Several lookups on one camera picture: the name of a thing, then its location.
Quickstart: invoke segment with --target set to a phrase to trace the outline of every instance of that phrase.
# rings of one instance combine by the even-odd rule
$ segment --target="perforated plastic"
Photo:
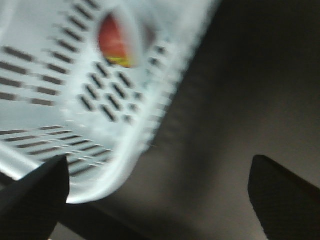
[[[217,3],[0,0],[0,170],[20,179],[67,154],[69,203],[114,192],[149,148]],[[110,64],[98,47],[115,11],[133,68]],[[148,49],[145,22],[156,32]]]

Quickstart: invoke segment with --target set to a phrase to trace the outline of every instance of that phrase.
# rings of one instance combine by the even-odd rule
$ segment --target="ventilation slot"
[[[135,92],[134,93],[134,99],[141,101],[142,98],[143,98],[142,93],[140,93],[140,92]]]
[[[99,6],[93,1],[93,0],[84,0],[88,5],[89,7],[91,7],[92,9],[94,10],[98,10],[99,9]]]
[[[73,31],[71,31],[68,28],[63,28],[63,32],[68,35],[69,37],[71,37],[72,39],[76,40],[77,42],[82,42],[83,39],[82,37],[78,36],[76,33],[74,33]]]
[[[46,154],[46,153],[50,153],[50,152],[53,152],[53,151],[56,151],[58,150],[59,148],[58,147],[52,147],[52,148],[47,148],[47,149],[43,149],[43,150],[40,150],[40,151],[32,151],[29,153],[29,155],[40,155],[40,154]]]
[[[128,115],[125,115],[123,116],[123,120],[126,122],[126,123],[129,123],[131,124],[132,123],[132,117],[131,116],[128,116]]]
[[[99,148],[99,147],[101,147],[101,146],[100,145],[88,146],[86,148],[81,149],[81,151],[87,152],[87,151],[90,151],[92,149],[96,149],[96,148]]]
[[[66,43],[63,40],[57,41],[57,44],[70,52],[73,52],[73,53],[78,52],[78,50],[74,46],[71,46],[69,43]]]
[[[151,65],[153,65],[153,66],[158,67],[158,68],[161,66],[161,63],[160,63],[159,60],[156,59],[156,58],[151,58],[150,61],[149,61],[149,63],[150,63]]]
[[[56,84],[56,85],[62,85],[64,82],[60,79],[54,78],[52,76],[43,75],[42,80],[48,83]]]
[[[156,50],[156,52],[157,53],[159,53],[159,54],[166,54],[166,49],[164,48],[164,47],[161,47],[161,46],[157,46],[157,47],[155,47],[155,50]]]
[[[122,80],[122,82],[128,87],[132,88],[132,83],[129,81],[129,79],[122,73],[118,73],[118,77]]]
[[[117,110],[121,109],[120,104],[112,97],[112,95],[108,95],[107,98],[112,103],[112,105],[114,106],[115,109],[117,109]]]
[[[103,151],[99,151],[99,152],[97,152],[95,154],[92,154],[91,156],[92,157],[99,157],[99,156],[104,155],[104,154],[109,153],[109,152],[110,152],[110,150],[104,149]]]
[[[112,85],[114,90],[116,91],[116,93],[122,98],[122,99],[126,99],[127,96],[125,95],[124,91],[122,91],[119,86],[117,84],[113,84]]]
[[[19,81],[14,81],[14,80],[10,80],[10,79],[7,79],[7,78],[2,78],[2,77],[0,77],[0,84],[7,85],[7,86],[12,86],[12,87],[15,87],[15,88],[21,88],[21,86],[22,86],[22,83],[19,82]]]
[[[78,175],[81,175],[81,174],[84,174],[85,172],[88,172],[89,170],[92,170],[95,166],[88,166],[87,168],[84,168],[84,169],[81,169],[79,171],[75,171],[75,172],[72,172],[70,173],[70,176],[71,177],[76,177]]]
[[[101,110],[107,115],[107,117],[112,121],[116,121],[116,117],[111,114],[110,110],[107,108],[107,106],[103,105],[101,106]]]
[[[72,131],[56,131],[56,132],[50,132],[48,135],[54,136],[54,135],[61,135],[61,134],[68,134],[72,133]]]
[[[100,98],[96,91],[90,85],[86,85],[85,89],[89,92],[93,99],[98,100]]]
[[[94,106],[92,106],[89,103],[89,101],[87,100],[87,98],[85,96],[80,96],[80,100],[89,111],[93,111],[94,110]]]
[[[38,127],[39,130],[51,130],[51,129],[62,129],[62,126],[44,126]]]
[[[60,73],[60,74],[67,74],[68,73],[68,71],[66,69],[59,67],[59,66],[56,66],[56,65],[53,65],[53,64],[48,64],[47,68],[52,71],[55,71],[57,73]]]
[[[100,65],[100,63],[96,63],[96,67],[98,68],[102,76],[104,76],[105,78],[108,77],[106,70],[104,70],[104,68]]]
[[[0,92],[0,99],[15,101],[17,99],[17,95],[5,93],[5,92]]]
[[[30,140],[30,139],[35,139],[36,136],[20,136],[20,137],[13,137],[13,138],[8,138],[5,141],[6,142],[17,142],[17,141],[22,141],[22,140]]]
[[[10,130],[10,131],[0,131],[0,135],[9,135],[9,134],[21,134],[25,133],[25,130]]]
[[[129,109],[133,112],[137,112],[138,111],[138,107],[135,104],[130,104],[129,105]]]
[[[86,144],[86,143],[89,143],[90,141],[88,140],[82,140],[82,141],[77,141],[77,142],[74,142],[74,143],[70,143],[69,145],[70,146],[77,146],[77,145],[81,145],[81,144]]]
[[[104,88],[103,84],[100,82],[100,80],[97,78],[96,75],[90,74],[90,77],[91,77],[91,79],[94,81],[94,83],[96,84],[96,86],[97,86],[99,89],[103,89],[103,88]]]
[[[41,146],[44,144],[47,144],[47,141],[39,141],[39,142],[35,142],[35,143],[29,143],[29,144],[24,144],[24,145],[19,145],[16,146],[18,149],[27,149],[27,148],[32,148],[32,147],[37,147],[37,146]]]
[[[52,89],[48,89],[48,88],[45,88],[45,87],[38,87],[36,89],[36,91],[38,93],[42,93],[42,94],[48,94],[48,95],[52,95],[52,96],[57,96],[59,95],[59,92],[56,91],[56,90],[52,90]]]
[[[114,66],[115,64],[113,64],[111,61],[109,61],[107,58],[103,58],[103,60],[106,62],[106,64],[108,64],[109,66]]]
[[[52,101],[47,101],[43,99],[38,99],[38,98],[33,98],[31,100],[32,104],[37,104],[37,105],[44,105],[44,106],[53,106],[54,103]]]
[[[11,64],[3,62],[3,61],[0,61],[0,68],[17,73],[17,74],[21,74],[21,75],[26,75],[28,73],[27,69],[25,69],[25,68],[11,65]]]
[[[88,27],[74,16],[70,16],[68,20],[82,31],[88,31]]]
[[[22,59],[22,60],[25,60],[27,62],[32,62],[33,61],[33,57],[24,53],[24,52],[21,52],[19,50],[16,50],[16,49],[13,49],[11,47],[4,47],[3,48],[3,51],[6,53],[6,54],[9,54],[9,55],[12,55],[16,58],[19,58],[19,59]]]
[[[68,63],[68,64],[72,64],[73,63],[73,60],[65,55],[62,55],[61,53],[58,53],[58,52],[54,52],[52,53],[52,56],[56,59],[59,59],[65,63]]]
[[[86,11],[82,6],[80,5],[74,5],[74,9],[80,13],[84,18],[86,18],[87,20],[92,21],[94,18],[92,17],[92,15]]]
[[[83,162],[84,160],[83,159],[76,159],[75,161],[73,161],[73,162],[70,162],[68,165],[69,165],[69,167],[70,166],[74,166],[74,165],[77,165],[78,163],[81,163],[81,162]]]
[[[77,138],[80,138],[80,137],[81,137],[81,136],[79,136],[79,135],[66,136],[66,137],[59,138],[59,140],[61,140],[61,141],[67,141],[67,140],[71,140],[71,139],[77,139]]]

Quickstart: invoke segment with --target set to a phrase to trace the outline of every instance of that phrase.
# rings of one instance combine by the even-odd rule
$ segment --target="gray surface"
[[[265,240],[264,154],[320,187],[320,2],[225,0],[152,147],[95,205],[151,239]]]

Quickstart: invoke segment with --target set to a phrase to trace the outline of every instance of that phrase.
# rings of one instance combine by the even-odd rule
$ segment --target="red fruit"
[[[120,31],[115,17],[109,14],[103,21],[98,41],[103,56],[113,64],[132,68],[132,56],[128,53],[128,44]]]

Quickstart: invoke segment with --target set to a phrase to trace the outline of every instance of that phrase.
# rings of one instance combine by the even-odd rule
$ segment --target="plastic basket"
[[[114,192],[149,148],[217,3],[0,0],[0,171],[17,180],[67,154],[69,203]],[[132,68],[98,47],[115,12]],[[144,23],[156,29],[149,47]]]

